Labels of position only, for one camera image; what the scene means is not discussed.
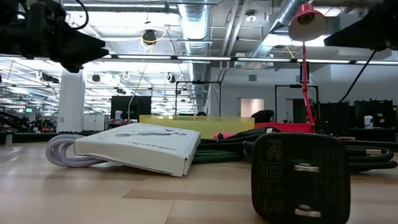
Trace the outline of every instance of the computer monitor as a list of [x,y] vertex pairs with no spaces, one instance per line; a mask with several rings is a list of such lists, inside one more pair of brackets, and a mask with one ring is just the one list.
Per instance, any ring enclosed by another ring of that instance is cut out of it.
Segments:
[[[111,119],[114,119],[115,111],[122,111],[123,119],[128,118],[129,102],[132,96],[112,96]],[[139,119],[140,115],[150,115],[152,97],[135,96],[130,104],[130,119]]]

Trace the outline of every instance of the ceiling duct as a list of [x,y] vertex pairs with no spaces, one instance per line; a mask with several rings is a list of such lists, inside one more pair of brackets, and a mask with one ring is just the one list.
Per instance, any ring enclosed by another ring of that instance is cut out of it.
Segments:
[[[313,0],[285,0],[283,1],[280,10],[270,16],[264,23],[263,37],[264,40],[253,52],[251,57],[263,58],[268,56],[269,52],[274,47],[270,43],[267,43],[267,36],[270,32],[279,29],[283,26],[289,26],[294,16],[297,14],[299,7],[304,3],[312,3]],[[244,66],[247,69],[254,69],[257,63],[249,63]]]
[[[181,15],[182,32],[184,39],[194,40],[186,42],[185,48],[188,55],[208,55],[209,44],[195,40],[208,40],[210,38],[211,6],[201,4],[178,5]],[[210,79],[209,63],[190,63],[190,78],[192,81],[208,81]],[[198,111],[206,105],[204,91],[208,85],[194,85],[193,92]]]

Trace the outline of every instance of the black metal frame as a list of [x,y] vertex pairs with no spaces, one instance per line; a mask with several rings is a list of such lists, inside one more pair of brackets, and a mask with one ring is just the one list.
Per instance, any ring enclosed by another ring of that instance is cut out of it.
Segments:
[[221,82],[204,82],[204,81],[176,81],[175,82],[175,106],[174,106],[174,115],[177,115],[177,97],[178,97],[178,84],[180,83],[191,83],[195,85],[206,85],[206,84],[218,84],[220,86],[220,100],[218,107],[218,116],[221,116]]
[[[302,85],[301,84],[294,84],[294,85],[275,85],[275,120],[276,122],[278,122],[278,97],[277,97],[277,89],[278,87],[289,87],[289,88],[301,88]],[[317,107],[318,107],[318,111],[319,111],[319,91],[318,91],[318,86],[313,86],[313,85],[309,85],[307,86],[308,88],[314,88],[317,95]]]

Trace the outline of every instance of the white column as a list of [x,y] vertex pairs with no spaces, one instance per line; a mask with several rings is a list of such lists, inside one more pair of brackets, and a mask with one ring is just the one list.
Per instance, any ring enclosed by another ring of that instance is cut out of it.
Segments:
[[70,73],[62,70],[57,132],[83,130],[86,78],[83,70]]

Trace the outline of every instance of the desk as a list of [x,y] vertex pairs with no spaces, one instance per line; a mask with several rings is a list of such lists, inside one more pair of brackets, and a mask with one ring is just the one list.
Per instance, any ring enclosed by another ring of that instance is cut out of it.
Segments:
[[[44,147],[0,147],[2,224],[265,223],[251,204],[248,163],[195,165],[175,178],[115,163],[57,167]],[[398,169],[353,176],[349,223],[397,223],[397,185]]]

